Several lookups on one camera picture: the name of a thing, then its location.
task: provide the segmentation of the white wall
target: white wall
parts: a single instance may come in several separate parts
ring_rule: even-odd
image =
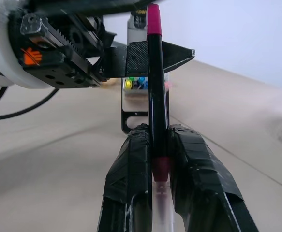
[[[164,0],[163,39],[196,59],[282,87],[282,0]],[[125,43],[129,14],[106,18]]]

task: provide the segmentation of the blue marker cap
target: blue marker cap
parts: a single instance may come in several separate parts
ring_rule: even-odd
[[[144,83],[144,88],[148,88],[148,81]]]
[[[139,77],[138,82],[141,84],[143,84],[143,82],[145,81],[145,77]]]

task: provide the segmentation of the orange logo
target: orange logo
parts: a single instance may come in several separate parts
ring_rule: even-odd
[[[21,49],[24,52],[24,63],[26,65],[39,65],[42,61],[42,54],[39,51],[33,51],[29,47],[26,51]]]

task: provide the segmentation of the transparent plastic tube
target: transparent plastic tube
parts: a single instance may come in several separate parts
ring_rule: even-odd
[[[174,208],[170,182],[153,182],[152,232],[174,232]]]

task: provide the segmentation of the pink cap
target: pink cap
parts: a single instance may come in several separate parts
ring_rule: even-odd
[[[147,35],[162,35],[159,5],[150,4],[147,9]]]
[[[157,157],[152,160],[152,173],[156,182],[166,182],[170,172],[170,158]]]

